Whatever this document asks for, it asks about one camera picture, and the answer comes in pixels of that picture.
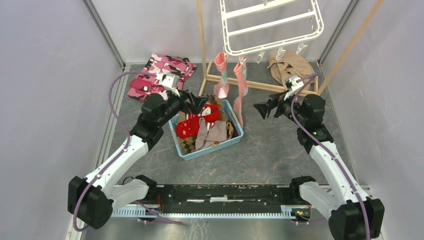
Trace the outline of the pink sock green patches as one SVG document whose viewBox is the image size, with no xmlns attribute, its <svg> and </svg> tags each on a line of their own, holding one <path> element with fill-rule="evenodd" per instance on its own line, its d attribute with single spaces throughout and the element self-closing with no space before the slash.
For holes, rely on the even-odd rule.
<svg viewBox="0 0 424 240">
<path fill-rule="evenodd" d="M 227 59 L 224 52 L 220 52 L 214 59 L 215 66 L 220 73 L 219 82 L 214 86 L 213 92 L 219 99 L 225 99 L 228 96 L 230 84 L 227 76 Z"/>
</svg>

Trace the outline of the white clip hanger frame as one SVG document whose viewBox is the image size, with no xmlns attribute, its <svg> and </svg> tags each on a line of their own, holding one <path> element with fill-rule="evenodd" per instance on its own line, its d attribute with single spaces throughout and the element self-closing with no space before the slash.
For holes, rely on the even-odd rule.
<svg viewBox="0 0 424 240">
<path fill-rule="evenodd" d="M 219 1 L 223 51 L 257 63 L 266 54 L 277 59 L 287 52 L 304 56 L 325 29 L 316 0 Z"/>
</svg>

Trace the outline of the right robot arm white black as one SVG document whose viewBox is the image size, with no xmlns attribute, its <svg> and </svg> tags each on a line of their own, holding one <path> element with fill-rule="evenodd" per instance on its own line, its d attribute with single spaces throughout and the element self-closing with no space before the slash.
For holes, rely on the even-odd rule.
<svg viewBox="0 0 424 240">
<path fill-rule="evenodd" d="M 271 94 L 266 102 L 253 106 L 266 120 L 287 117 L 298 125 L 297 139 L 324 174 L 330 191 L 324 190 L 311 176 L 293 178 L 289 199 L 295 204 L 312 205 L 328 222 L 335 240 L 371 240 L 381 234 L 385 207 L 358 184 L 341 159 L 334 138 L 323 124 L 326 101 L 308 94 L 301 103 L 288 92 Z"/>
</svg>

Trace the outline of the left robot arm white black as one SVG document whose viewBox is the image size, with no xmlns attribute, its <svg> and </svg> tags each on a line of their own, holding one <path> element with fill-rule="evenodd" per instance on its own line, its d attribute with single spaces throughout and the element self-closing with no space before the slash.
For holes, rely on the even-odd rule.
<svg viewBox="0 0 424 240">
<path fill-rule="evenodd" d="M 145 204 L 156 200 L 157 190 L 140 178 L 119 186 L 116 183 L 158 143 L 168 121 L 179 112 L 200 113 L 209 100 L 205 96 L 195 96 L 190 90 L 169 91 L 167 95 L 167 99 L 158 93 L 148 95 L 126 141 L 91 173 L 70 180 L 67 210 L 74 220 L 80 219 L 97 230 L 106 224 L 115 210 L 137 200 Z"/>
</svg>

